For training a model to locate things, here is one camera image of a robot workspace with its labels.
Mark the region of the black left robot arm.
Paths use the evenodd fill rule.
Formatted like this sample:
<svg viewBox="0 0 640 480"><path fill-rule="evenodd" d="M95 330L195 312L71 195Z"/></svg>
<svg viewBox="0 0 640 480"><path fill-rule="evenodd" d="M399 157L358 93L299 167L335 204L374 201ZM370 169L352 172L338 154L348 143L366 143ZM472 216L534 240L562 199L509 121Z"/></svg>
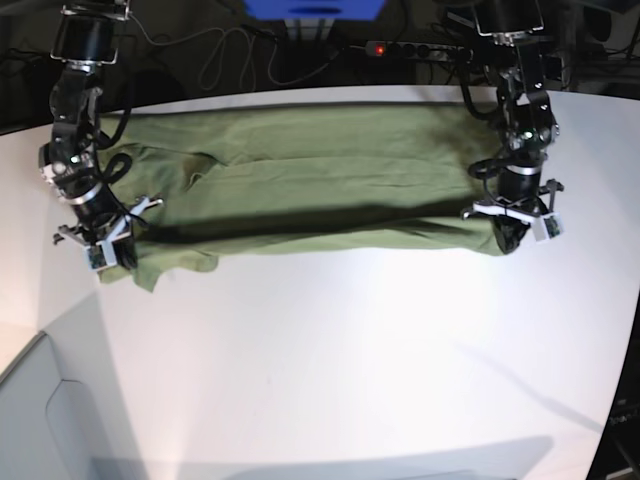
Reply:
<svg viewBox="0 0 640 480"><path fill-rule="evenodd" d="M544 28L536 1L447 1L447 9L468 9L473 14L470 60L459 61L459 82L464 104L476 119L493 128L500 140L498 152L468 168L481 182L483 199L462 213L464 218L490 220L500 250L514 252L527 233L539 242L560 236L564 227L554 210L563 185L543 182L548 148L559 134L545 88L543 60L537 33ZM496 89L492 111L476 108L470 92L469 71L479 65Z"/></svg>

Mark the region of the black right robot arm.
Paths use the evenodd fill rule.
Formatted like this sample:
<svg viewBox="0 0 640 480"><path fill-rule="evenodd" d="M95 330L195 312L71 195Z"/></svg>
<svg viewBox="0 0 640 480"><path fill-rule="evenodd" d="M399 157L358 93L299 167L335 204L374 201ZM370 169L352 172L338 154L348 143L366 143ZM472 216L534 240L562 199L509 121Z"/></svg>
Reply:
<svg viewBox="0 0 640 480"><path fill-rule="evenodd" d="M143 196L127 206L113 193L112 185L132 166L129 155L118 154L105 167L99 162L100 152L120 140L131 116L124 109L113 135L101 129L100 73L118 59L116 34L129 13L127 1L66 2L50 53L63 70L49 98L51 139L40 148L39 170L77 219L73 226L60 226L53 241L77 245L95 273L137 267L134 225L143 212L162 203Z"/></svg>

